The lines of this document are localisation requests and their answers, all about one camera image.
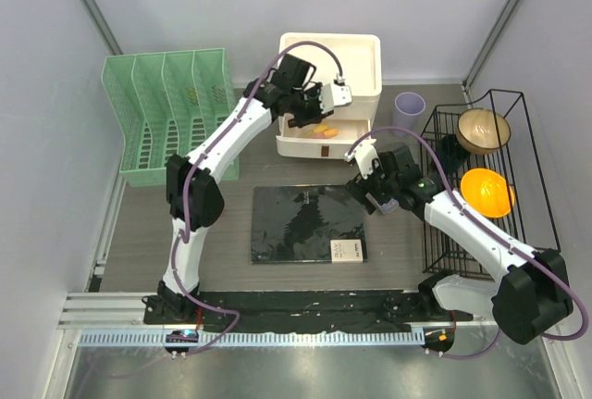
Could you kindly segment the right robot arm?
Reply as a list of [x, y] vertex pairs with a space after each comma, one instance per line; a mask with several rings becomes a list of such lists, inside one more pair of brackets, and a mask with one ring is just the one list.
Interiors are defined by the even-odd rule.
[[458, 310], [493, 319], [510, 339], [526, 344], [581, 306], [558, 251], [537, 250], [484, 218], [438, 173], [424, 175], [406, 145], [379, 153], [372, 142], [362, 141], [345, 160], [359, 169], [347, 189], [367, 212], [396, 201], [456, 242], [490, 276], [489, 281], [434, 278], [417, 298], [423, 317], [437, 320]]

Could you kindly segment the white drawer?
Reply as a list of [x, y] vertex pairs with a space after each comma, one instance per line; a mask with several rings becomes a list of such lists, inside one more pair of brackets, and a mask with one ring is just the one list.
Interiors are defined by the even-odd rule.
[[[319, 158], [342, 160], [353, 143], [372, 127], [369, 119], [326, 118], [320, 124], [304, 128], [290, 128], [289, 118], [279, 118], [277, 152], [281, 156], [296, 158]], [[328, 129], [337, 128], [339, 135], [327, 140], [308, 140], [303, 134], [318, 125], [327, 125]]]

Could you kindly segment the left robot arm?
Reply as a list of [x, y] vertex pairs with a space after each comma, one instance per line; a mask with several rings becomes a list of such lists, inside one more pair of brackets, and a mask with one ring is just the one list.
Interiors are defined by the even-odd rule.
[[144, 322], [185, 324], [196, 315], [199, 266], [207, 233], [221, 216], [225, 201], [219, 183], [229, 165], [260, 132], [291, 114], [297, 127], [332, 114], [328, 82], [312, 81], [316, 67], [296, 56], [274, 61], [250, 82], [235, 110], [202, 145], [166, 164], [166, 200], [173, 239], [166, 272], [156, 293], [143, 298]]

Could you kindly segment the orange highlighter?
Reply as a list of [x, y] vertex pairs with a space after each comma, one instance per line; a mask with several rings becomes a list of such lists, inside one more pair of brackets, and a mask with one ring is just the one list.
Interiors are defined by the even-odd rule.
[[336, 136], [339, 135], [339, 130], [337, 128], [326, 129], [326, 130], [321, 131], [321, 132], [323, 132], [326, 136], [328, 136], [330, 138], [334, 138], [334, 137], [336, 137]]

